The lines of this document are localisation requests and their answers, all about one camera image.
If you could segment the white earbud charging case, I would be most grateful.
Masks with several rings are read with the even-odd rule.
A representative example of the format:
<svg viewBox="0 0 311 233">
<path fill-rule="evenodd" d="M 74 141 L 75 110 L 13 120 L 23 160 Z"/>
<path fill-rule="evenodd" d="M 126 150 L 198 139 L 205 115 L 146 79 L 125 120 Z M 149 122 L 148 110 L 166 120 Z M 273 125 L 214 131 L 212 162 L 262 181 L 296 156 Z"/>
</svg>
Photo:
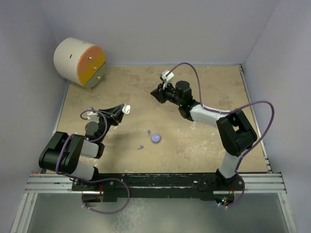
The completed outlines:
<svg viewBox="0 0 311 233">
<path fill-rule="evenodd" d="M 128 104 L 125 104 L 125 105 L 123 106 L 123 108 L 122 108 L 122 112 L 123 112 L 124 114 L 129 114 L 129 113 L 130 113 L 130 110 L 131 110 L 131 106 L 128 105 Z"/>
</svg>

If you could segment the purple earbud charging case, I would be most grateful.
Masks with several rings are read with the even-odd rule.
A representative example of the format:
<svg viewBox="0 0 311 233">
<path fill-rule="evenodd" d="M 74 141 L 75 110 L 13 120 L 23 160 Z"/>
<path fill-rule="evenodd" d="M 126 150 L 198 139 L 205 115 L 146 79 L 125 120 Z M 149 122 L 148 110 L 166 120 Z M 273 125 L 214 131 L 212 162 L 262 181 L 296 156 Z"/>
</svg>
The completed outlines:
<svg viewBox="0 0 311 233">
<path fill-rule="evenodd" d="M 161 141 L 161 136 L 158 133 L 154 133 L 151 135 L 151 141 L 153 143 L 159 143 Z"/>
</svg>

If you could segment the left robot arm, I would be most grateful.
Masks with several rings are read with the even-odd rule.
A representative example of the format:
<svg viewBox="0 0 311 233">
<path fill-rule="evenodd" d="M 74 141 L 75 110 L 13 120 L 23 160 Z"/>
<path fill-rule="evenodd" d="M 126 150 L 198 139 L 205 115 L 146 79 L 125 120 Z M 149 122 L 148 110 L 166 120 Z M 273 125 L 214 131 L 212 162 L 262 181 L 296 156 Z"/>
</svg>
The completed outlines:
<svg viewBox="0 0 311 233">
<path fill-rule="evenodd" d="M 97 189 L 100 185 L 97 168 L 82 162 L 80 157 L 101 158 L 105 149 L 103 139 L 110 127 L 121 123 L 130 108 L 123 103 L 109 109 L 83 111 L 80 118 L 88 121 L 85 134 L 55 132 L 39 157 L 39 167 L 80 180 L 88 190 Z"/>
</svg>

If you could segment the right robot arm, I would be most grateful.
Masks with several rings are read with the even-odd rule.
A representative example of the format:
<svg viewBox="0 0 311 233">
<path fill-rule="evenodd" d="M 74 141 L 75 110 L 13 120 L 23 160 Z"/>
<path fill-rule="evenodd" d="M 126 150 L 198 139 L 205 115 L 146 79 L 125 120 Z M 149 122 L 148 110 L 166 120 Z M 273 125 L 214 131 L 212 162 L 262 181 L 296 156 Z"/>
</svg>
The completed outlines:
<svg viewBox="0 0 311 233">
<path fill-rule="evenodd" d="M 160 83 L 150 93 L 158 102 L 167 101 L 178 106 L 180 115 L 189 121 L 201 122 L 218 129 L 225 156 L 216 170 L 216 184 L 221 190 L 227 190 L 237 177 L 237 166 L 242 156 L 257 141 L 257 134 L 242 110 L 235 113 L 221 113 L 219 110 L 208 111 L 204 105 L 192 96 L 192 89 L 187 81 Z"/>
</svg>

